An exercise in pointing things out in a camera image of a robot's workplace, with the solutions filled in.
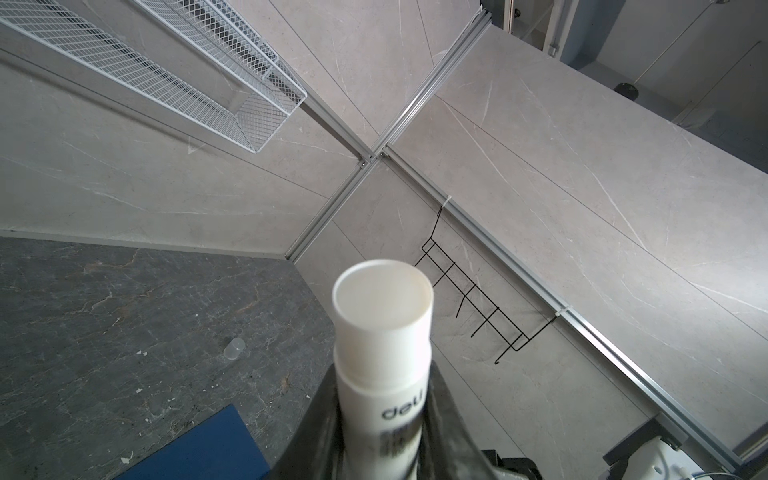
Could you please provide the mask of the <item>clear glue stick cap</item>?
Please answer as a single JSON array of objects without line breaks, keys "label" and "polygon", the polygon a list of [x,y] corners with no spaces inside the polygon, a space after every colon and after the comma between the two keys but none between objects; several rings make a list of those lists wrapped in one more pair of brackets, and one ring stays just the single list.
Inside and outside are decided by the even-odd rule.
[{"label": "clear glue stick cap", "polygon": [[240,337],[233,338],[223,351],[223,355],[227,360],[237,360],[245,349],[245,341]]}]

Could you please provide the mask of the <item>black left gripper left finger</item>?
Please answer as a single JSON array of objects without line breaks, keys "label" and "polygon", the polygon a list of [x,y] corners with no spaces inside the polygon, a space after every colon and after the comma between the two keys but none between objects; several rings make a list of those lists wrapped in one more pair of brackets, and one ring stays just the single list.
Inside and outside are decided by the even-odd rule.
[{"label": "black left gripper left finger", "polygon": [[335,366],[328,367],[299,427],[267,479],[341,479],[344,442]]}]

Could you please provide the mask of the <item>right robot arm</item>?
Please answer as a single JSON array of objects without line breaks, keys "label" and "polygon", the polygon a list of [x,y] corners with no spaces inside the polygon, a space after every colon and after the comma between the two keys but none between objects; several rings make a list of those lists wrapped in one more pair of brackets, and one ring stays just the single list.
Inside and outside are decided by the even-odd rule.
[{"label": "right robot arm", "polygon": [[722,469],[707,471],[682,446],[689,436],[659,414],[603,456],[604,479],[735,479]]}]

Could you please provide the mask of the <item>blue envelope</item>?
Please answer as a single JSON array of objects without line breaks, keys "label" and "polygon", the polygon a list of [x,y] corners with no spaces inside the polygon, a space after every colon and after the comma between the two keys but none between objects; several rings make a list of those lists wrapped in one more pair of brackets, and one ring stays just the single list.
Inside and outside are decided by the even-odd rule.
[{"label": "blue envelope", "polygon": [[230,404],[148,458],[121,479],[262,479],[270,466]]}]

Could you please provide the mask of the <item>white glue stick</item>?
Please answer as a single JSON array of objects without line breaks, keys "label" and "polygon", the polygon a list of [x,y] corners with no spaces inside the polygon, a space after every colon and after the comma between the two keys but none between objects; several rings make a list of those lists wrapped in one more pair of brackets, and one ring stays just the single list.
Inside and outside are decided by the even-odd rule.
[{"label": "white glue stick", "polygon": [[412,479],[424,424],[434,306],[407,263],[358,263],[336,280],[334,367],[349,479]]}]

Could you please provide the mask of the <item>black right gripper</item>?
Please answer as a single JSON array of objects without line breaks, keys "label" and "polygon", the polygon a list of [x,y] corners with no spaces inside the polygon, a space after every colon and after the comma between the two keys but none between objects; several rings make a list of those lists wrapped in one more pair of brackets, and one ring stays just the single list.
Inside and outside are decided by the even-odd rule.
[{"label": "black right gripper", "polygon": [[543,479],[536,463],[527,457],[502,458],[492,449],[483,450],[482,453],[495,469],[498,479]]}]

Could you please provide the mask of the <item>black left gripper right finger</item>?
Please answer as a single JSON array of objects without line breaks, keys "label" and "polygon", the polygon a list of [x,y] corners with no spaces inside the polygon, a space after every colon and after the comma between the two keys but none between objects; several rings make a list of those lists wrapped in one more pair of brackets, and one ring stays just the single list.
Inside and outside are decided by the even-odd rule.
[{"label": "black left gripper right finger", "polygon": [[448,385],[431,362],[419,446],[420,479],[496,479],[474,443]]}]

